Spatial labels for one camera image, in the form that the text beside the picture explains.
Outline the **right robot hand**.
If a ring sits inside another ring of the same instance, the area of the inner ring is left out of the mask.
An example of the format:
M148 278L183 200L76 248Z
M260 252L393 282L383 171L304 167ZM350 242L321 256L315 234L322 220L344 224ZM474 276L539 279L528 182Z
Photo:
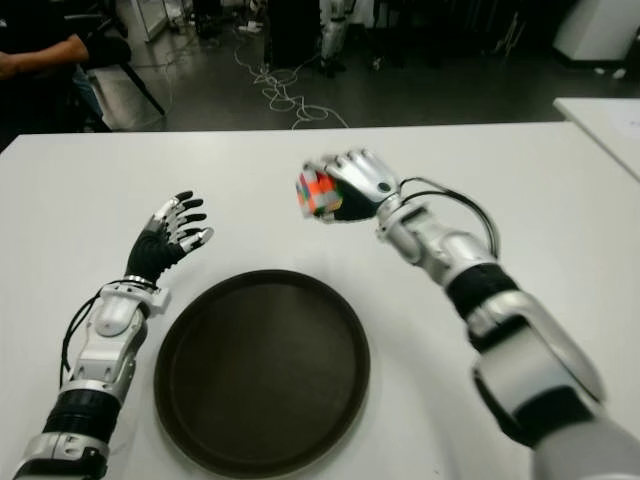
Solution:
M371 219L400 191L394 173L363 149L306 162L296 189L303 214L326 223Z

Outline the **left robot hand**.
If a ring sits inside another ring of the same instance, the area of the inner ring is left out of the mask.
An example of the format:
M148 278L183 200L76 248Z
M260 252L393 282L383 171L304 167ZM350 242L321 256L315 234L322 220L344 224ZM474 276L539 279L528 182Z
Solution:
M204 246L213 236L201 211L204 200L193 191L170 197L156 210L136 238L125 268L125 277L155 285L161 275L191 252Z

